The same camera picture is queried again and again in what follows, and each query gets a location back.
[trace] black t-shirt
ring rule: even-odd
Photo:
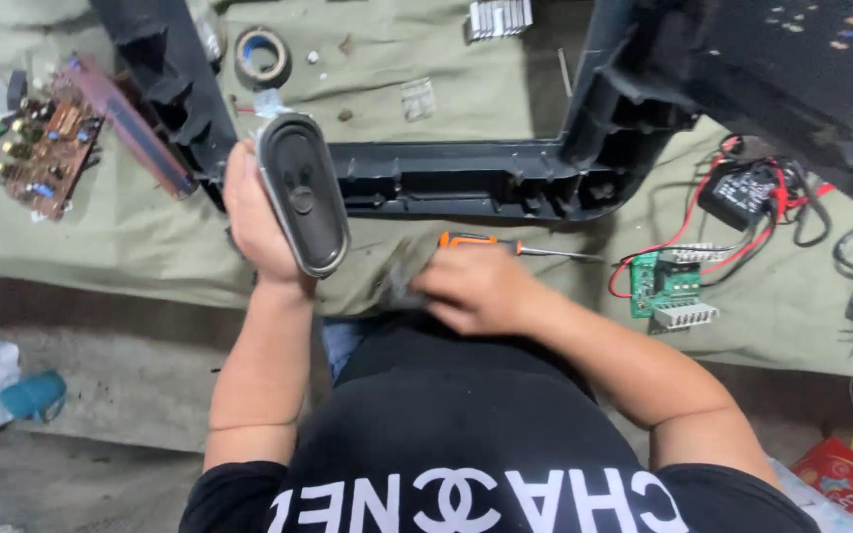
[[[560,360],[421,318],[367,339],[289,466],[217,466],[181,533],[818,531],[732,468],[645,471]]]

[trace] oval speaker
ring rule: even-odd
[[[334,272],[348,252],[350,231],[321,129],[307,115],[276,115],[259,132],[256,159],[299,267],[316,278]]]

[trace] hand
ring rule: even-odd
[[[230,153],[223,200],[230,214],[232,240],[254,264],[259,283],[292,287],[312,296],[316,280],[295,262],[259,174],[251,140],[237,143]]]
[[[410,285],[432,297],[426,309],[461,335],[531,333],[553,294],[492,245],[440,248]]]

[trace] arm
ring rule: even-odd
[[[580,307],[500,247],[440,249],[414,287],[464,335],[524,335],[565,357],[651,432],[654,469],[706,463],[778,482],[729,392],[681,352]]]
[[[226,174],[232,238],[253,262],[259,282],[212,393],[203,468],[260,460],[287,465],[308,387],[314,280],[295,264],[251,144],[236,145]]]

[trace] orange screwdriver handle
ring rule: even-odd
[[[444,231],[444,233],[440,235],[441,247],[456,247],[459,245],[502,245],[508,248],[513,255],[518,255],[522,250],[521,241],[505,241],[488,235],[456,233],[451,231]]]

